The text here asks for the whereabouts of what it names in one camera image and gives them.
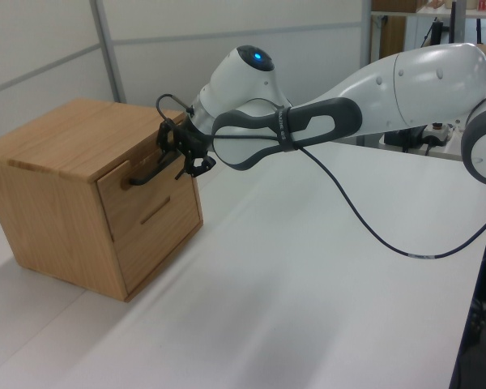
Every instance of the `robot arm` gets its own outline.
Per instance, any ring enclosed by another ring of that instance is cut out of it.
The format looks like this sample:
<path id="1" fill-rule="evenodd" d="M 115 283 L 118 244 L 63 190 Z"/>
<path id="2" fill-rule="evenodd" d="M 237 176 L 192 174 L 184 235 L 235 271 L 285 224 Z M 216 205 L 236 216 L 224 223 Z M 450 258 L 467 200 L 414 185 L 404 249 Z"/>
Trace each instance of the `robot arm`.
<path id="1" fill-rule="evenodd" d="M 295 107 L 277 87 L 270 57 L 242 46 L 221 62 L 174 132 L 181 144 L 199 142 L 194 157 L 205 160 L 213 151 L 226 165 L 245 170 L 276 152 L 430 122 L 466 127 L 464 164 L 486 183 L 486 57 L 474 45 L 383 58 Z"/>

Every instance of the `wooden cabinet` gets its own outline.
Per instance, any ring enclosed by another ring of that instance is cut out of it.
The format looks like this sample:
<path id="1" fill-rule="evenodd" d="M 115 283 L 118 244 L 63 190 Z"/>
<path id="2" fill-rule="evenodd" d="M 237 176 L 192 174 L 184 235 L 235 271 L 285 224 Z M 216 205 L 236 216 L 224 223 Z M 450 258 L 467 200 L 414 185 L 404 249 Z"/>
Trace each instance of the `wooden cabinet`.
<path id="1" fill-rule="evenodd" d="M 181 114 L 166 111 L 174 120 Z M 74 100 L 0 138 L 0 223 L 23 267 L 128 301 L 202 226 L 195 179 L 156 166 L 155 109 Z"/>

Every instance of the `drawer handle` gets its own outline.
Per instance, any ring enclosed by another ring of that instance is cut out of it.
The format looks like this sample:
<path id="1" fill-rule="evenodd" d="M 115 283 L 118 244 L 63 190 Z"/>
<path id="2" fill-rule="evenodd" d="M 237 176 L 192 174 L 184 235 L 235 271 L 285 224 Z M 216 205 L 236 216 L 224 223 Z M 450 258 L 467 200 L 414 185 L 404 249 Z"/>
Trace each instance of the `drawer handle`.
<path id="1" fill-rule="evenodd" d="M 144 184 L 147 184 L 158 173 L 160 173 L 162 170 L 170 166 L 179 157 L 179 155 L 180 153 L 178 152 L 162 154 L 162 156 L 159 158 L 157 162 L 156 168 L 154 168 L 147 176 L 142 178 L 132 177 L 128 180 L 128 182 L 132 186 L 142 186 Z"/>
<path id="2" fill-rule="evenodd" d="M 158 207 L 153 210 L 153 212 L 151 212 L 149 215 L 147 215 L 144 219 L 140 221 L 140 224 L 142 225 L 146 223 L 148 220 L 150 220 L 159 210 L 161 210 L 164 207 L 165 204 L 169 203 L 170 201 L 171 201 L 171 196 L 166 197 L 164 201 L 160 203 Z"/>

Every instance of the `white table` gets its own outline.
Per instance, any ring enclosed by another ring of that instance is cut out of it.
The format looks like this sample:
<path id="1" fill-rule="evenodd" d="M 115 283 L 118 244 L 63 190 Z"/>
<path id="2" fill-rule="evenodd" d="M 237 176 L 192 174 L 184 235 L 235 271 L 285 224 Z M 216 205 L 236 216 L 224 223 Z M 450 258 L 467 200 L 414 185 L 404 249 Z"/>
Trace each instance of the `white table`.
<path id="1" fill-rule="evenodd" d="M 458 162 L 311 151 L 403 250 L 486 221 Z M 400 257 L 300 152 L 207 180 L 205 225 L 129 304 L 21 269 L 0 229 L 0 388 L 448 388 L 486 233 Z"/>

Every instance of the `cabinet top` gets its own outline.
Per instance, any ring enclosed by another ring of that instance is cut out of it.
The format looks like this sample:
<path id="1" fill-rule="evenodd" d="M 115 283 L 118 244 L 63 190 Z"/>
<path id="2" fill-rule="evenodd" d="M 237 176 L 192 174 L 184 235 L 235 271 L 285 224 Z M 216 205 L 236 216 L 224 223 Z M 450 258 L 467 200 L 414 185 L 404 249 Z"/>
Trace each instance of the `cabinet top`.
<path id="1" fill-rule="evenodd" d="M 93 182 L 156 139 L 161 122 L 151 107 L 73 100 L 2 136 L 0 164 Z"/>

